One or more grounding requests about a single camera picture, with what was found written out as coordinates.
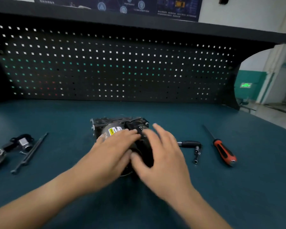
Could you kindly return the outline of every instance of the left hand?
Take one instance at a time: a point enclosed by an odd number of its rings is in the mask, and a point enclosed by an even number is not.
[[[79,195],[96,192],[116,180],[130,162],[128,148],[140,137],[136,129],[120,130],[106,140],[100,136],[90,152],[68,170]]]

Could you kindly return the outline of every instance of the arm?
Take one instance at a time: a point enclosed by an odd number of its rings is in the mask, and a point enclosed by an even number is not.
[[[153,131],[144,130],[153,149],[153,167],[148,168],[138,154],[131,154],[132,166],[140,179],[174,208],[192,229],[231,228],[192,186],[174,136],[157,124],[153,127],[160,138]]]
[[[71,201],[113,182],[130,161],[127,149],[140,138],[136,133],[121,130],[105,141],[99,137],[74,167],[1,207],[0,229],[39,228]]]

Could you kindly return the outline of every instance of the screwdriver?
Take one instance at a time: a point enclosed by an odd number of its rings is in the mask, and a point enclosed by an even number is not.
[[[222,143],[220,139],[216,139],[205,125],[203,126],[210,133],[210,135],[214,138],[213,145],[217,148],[219,154],[221,155],[225,163],[227,163],[230,166],[234,166],[234,164],[237,162],[236,156],[229,149],[227,149],[227,147],[224,146],[224,144]]]
[[[187,141],[182,141],[182,142],[177,142],[179,147],[183,148],[194,148],[194,160],[192,161],[194,164],[198,163],[198,157],[200,156],[201,149],[202,149],[202,144],[198,141],[192,141],[192,140],[187,140]]]

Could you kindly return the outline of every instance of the yellow warning label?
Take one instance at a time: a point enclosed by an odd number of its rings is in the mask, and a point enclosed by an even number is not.
[[[114,134],[114,131],[112,128],[109,129],[110,135]]]

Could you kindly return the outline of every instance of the poster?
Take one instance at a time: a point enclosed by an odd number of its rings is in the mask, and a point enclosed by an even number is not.
[[[34,0],[73,8],[141,14],[198,22],[202,0]]]

